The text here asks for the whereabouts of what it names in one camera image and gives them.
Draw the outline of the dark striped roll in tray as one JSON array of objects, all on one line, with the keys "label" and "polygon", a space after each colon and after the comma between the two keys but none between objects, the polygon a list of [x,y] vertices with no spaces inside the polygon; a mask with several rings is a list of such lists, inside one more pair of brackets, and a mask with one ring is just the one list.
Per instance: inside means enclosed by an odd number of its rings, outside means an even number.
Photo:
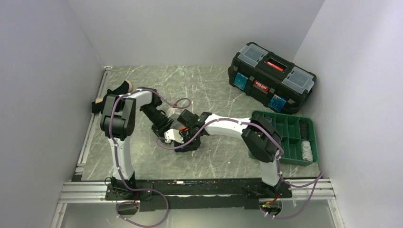
[{"label": "dark striped roll in tray", "polygon": [[309,124],[307,121],[299,121],[300,135],[302,140],[309,140]]}]

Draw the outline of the dark navy orange clothes pile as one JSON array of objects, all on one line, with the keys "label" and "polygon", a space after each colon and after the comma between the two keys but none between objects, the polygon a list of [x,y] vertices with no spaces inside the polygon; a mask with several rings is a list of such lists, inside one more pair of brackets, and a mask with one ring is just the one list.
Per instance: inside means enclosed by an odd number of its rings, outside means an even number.
[{"label": "dark navy orange clothes pile", "polygon": [[179,148],[179,149],[175,149],[175,152],[192,152],[192,151],[196,151],[199,149],[201,143],[199,141],[193,141],[192,143]]}]

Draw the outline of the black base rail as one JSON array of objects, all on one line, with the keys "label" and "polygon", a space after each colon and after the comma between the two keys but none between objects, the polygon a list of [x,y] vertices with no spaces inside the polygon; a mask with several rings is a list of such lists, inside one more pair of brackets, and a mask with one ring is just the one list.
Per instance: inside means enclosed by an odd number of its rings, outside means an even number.
[{"label": "black base rail", "polygon": [[141,212],[169,209],[259,209],[265,201],[289,199],[291,188],[279,183],[275,187],[260,178],[137,180],[134,191],[107,184],[107,201],[136,201]]}]

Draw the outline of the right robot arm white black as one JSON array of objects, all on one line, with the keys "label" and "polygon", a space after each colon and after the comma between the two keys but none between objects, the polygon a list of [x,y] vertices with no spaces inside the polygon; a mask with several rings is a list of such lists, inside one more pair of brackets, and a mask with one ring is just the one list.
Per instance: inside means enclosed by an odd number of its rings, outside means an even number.
[{"label": "right robot arm white black", "polygon": [[184,129],[178,131],[175,152],[195,151],[201,146],[202,136],[220,135],[243,140],[251,158],[261,166],[262,192],[274,197],[280,191],[279,159],[284,151],[282,134],[261,114],[251,118],[229,118],[210,112],[196,115],[184,110],[177,118]]}]

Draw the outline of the grey striped roll right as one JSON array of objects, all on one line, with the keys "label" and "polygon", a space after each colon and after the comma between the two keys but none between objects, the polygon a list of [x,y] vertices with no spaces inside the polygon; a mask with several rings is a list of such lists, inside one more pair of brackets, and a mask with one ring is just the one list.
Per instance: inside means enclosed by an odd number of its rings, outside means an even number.
[{"label": "grey striped roll right", "polygon": [[302,159],[307,162],[313,162],[313,151],[309,141],[301,142]]}]

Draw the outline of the aluminium frame rail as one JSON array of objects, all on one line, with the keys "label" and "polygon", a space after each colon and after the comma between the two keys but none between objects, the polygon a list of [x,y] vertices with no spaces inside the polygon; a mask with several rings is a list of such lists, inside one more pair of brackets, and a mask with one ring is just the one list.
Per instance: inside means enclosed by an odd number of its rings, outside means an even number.
[{"label": "aluminium frame rail", "polygon": [[105,203],[106,185],[102,181],[82,181],[90,146],[95,134],[98,115],[92,114],[84,142],[78,157],[74,175],[63,184],[57,207],[51,222],[52,228],[62,227],[69,204]]}]

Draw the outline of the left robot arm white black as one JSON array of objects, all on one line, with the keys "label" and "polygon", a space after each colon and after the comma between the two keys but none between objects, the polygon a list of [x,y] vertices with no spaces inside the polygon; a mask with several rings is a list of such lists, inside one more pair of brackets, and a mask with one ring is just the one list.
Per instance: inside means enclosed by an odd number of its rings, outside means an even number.
[{"label": "left robot arm white black", "polygon": [[151,130],[157,137],[163,137],[164,132],[172,126],[173,120],[157,108],[166,99],[155,89],[140,87],[124,95],[108,95],[105,102],[100,127],[110,143],[113,156],[111,187],[122,198],[129,200],[137,191],[130,154],[136,111],[140,110],[148,117],[152,122]]}]

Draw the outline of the black toolbox with clear lids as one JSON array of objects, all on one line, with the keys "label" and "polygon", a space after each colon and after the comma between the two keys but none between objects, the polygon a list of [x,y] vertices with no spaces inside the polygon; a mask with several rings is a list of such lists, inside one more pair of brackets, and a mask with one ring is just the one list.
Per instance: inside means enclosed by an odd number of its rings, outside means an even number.
[{"label": "black toolbox with clear lids", "polygon": [[296,114],[312,93],[317,76],[257,43],[247,43],[228,68],[229,84],[272,111]]}]

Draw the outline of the navy striped underwear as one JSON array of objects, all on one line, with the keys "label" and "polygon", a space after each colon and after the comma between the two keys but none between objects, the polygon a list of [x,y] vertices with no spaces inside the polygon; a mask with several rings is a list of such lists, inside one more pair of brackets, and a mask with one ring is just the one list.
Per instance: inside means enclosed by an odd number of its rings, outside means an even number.
[{"label": "navy striped underwear", "polygon": [[271,117],[264,117],[264,119],[266,120],[266,121],[268,121],[271,125],[273,125],[274,124],[274,120],[273,120],[273,118],[271,118]]}]

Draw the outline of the green compartment tray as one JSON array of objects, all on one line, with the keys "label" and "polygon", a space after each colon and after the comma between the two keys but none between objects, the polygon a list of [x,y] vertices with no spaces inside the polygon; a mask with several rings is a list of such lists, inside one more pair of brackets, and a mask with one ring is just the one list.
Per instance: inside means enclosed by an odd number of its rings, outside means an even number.
[{"label": "green compartment tray", "polygon": [[[319,161],[316,133],[313,121],[307,117],[299,117],[295,115],[280,114],[266,111],[253,111],[252,115],[260,114],[263,117],[271,117],[274,120],[273,126],[282,134],[281,146],[284,150],[280,158],[280,162],[297,166],[309,166]],[[313,162],[304,161],[302,159],[302,148],[299,121],[304,120],[309,124],[309,142],[313,151]]]}]

